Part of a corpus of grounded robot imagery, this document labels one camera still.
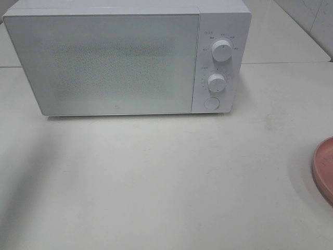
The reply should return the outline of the round white door button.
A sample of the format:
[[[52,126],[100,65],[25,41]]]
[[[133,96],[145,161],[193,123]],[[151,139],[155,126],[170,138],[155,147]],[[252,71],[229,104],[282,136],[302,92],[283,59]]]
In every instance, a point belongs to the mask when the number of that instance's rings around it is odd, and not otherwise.
[[[211,98],[208,98],[207,100],[205,100],[204,106],[206,109],[216,110],[220,106],[220,101],[218,98],[211,97]]]

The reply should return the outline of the pink round plate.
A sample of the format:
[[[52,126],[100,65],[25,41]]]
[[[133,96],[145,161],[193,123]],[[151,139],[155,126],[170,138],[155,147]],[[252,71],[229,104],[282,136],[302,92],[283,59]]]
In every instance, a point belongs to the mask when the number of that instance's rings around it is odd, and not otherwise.
[[[312,175],[316,187],[332,206],[332,137],[322,141],[316,148]]]

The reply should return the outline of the white microwave door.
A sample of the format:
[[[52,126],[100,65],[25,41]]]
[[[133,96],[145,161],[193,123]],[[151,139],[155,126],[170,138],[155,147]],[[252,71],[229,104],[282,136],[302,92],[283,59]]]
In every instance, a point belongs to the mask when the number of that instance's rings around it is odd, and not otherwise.
[[[42,114],[191,111],[199,16],[8,16]]]

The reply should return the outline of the upper white power knob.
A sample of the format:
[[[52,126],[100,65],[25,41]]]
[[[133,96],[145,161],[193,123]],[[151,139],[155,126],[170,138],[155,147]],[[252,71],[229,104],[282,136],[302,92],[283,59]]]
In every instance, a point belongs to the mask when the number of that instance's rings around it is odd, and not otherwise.
[[[211,54],[215,61],[225,62],[232,56],[233,44],[227,38],[216,40],[211,46]]]

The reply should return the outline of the white microwave oven body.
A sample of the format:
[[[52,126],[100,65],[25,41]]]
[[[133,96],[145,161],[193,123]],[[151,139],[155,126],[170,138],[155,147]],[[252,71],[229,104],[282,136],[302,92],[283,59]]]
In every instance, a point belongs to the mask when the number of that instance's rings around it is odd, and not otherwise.
[[[242,1],[18,1],[5,12],[3,22],[8,16],[194,14],[199,16],[199,23],[191,111],[170,114],[227,113],[232,109],[252,17]],[[227,38],[233,44],[232,56],[225,62],[215,61],[211,54],[212,44],[220,38]],[[226,87],[219,93],[210,92],[207,85],[208,77],[215,73],[222,74],[226,79]],[[204,106],[205,100],[211,97],[220,101],[216,110]]]

